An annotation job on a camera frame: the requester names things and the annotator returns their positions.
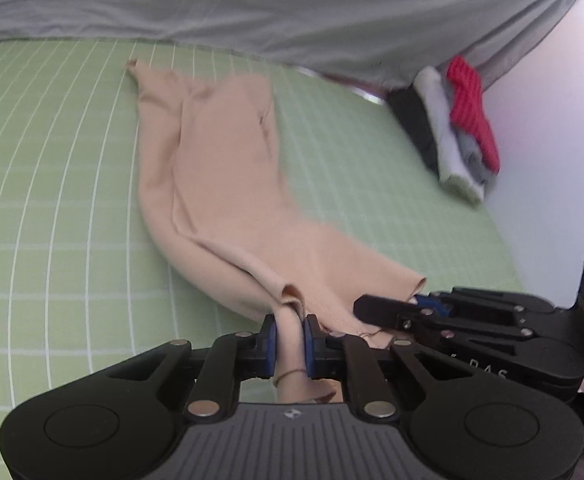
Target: beige garment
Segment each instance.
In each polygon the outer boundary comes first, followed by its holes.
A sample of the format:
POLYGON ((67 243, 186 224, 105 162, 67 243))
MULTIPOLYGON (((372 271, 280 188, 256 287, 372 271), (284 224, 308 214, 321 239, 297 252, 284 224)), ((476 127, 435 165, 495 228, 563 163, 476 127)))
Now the beige garment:
POLYGON ((270 85, 259 75, 192 79, 131 61, 138 83, 142 215, 171 264, 223 306, 277 319, 280 402, 327 398, 306 374, 301 319, 386 346, 391 335, 352 314, 362 294, 408 300, 415 272, 294 203, 278 166, 270 85))

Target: silver rivet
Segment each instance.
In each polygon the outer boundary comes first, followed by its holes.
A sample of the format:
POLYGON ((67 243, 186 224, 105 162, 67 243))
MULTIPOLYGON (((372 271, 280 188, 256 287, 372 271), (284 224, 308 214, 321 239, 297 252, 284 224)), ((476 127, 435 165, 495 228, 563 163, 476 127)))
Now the silver rivet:
POLYGON ((396 413, 396 408, 386 400, 373 400, 363 407, 363 411, 374 418, 386 418, 393 416, 396 413))
POLYGON ((221 407, 214 400, 195 400, 188 405, 188 411, 196 416, 212 416, 220 409, 221 407))

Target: folded clothes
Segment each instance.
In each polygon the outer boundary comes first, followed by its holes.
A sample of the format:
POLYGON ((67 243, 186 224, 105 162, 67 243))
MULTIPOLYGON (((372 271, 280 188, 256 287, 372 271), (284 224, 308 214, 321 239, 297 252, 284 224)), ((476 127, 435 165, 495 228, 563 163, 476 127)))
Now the folded clothes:
POLYGON ((458 148, 461 151, 461 157, 470 171, 472 177, 479 184, 490 184, 496 177, 496 173, 490 171, 483 162, 483 154, 476 139, 464 132, 460 128, 454 128, 456 131, 456 140, 458 148))
POLYGON ((453 57, 446 78, 454 85, 454 102, 450 121, 476 139, 483 162, 493 173, 499 173, 501 162, 492 127, 483 112, 483 94, 479 73, 461 56, 453 57))
POLYGON ((461 158, 456 135, 450 124, 450 104, 441 74, 423 68, 414 79, 414 89, 421 97, 437 144, 438 179, 445 189, 464 197, 472 204, 483 201, 483 186, 477 183, 461 158))
POLYGON ((424 278, 307 219, 278 166, 267 79, 220 82, 130 62, 138 83, 141 213, 152 239, 190 282, 223 306, 277 320, 281 402, 326 399, 307 377, 301 319, 382 348, 392 335, 352 314, 363 294, 408 300, 424 278))
POLYGON ((405 133, 419 150, 425 166, 438 176, 437 143, 432 135, 423 101, 414 86, 388 92, 386 101, 405 133))

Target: red knitted garment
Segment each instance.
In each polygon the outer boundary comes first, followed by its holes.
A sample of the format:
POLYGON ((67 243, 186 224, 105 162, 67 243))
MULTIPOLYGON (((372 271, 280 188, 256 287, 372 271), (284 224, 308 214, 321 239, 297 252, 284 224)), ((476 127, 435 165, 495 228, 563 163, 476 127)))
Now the red knitted garment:
POLYGON ((454 85, 454 104, 450 121, 454 126, 472 135, 483 153, 483 162, 494 173, 499 173, 501 162, 492 128, 483 113, 481 77, 461 56, 454 56, 446 74, 454 85))

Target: green plaid fabric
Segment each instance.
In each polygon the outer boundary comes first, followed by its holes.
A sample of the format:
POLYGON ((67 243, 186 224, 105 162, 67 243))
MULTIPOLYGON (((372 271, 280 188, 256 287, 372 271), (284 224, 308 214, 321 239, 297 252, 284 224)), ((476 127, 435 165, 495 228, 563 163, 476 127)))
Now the green plaid fabric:
MULTIPOLYGON (((163 43, 0 43, 0 423, 27 398, 162 344, 255 324, 185 282, 136 202, 137 57, 201 78, 267 75, 282 163, 310 216, 453 285, 519 290, 483 208, 443 193, 383 106, 295 70, 163 43)), ((245 400, 273 400, 269 383, 245 400)), ((0 480, 9 475, 0 456, 0 480)))

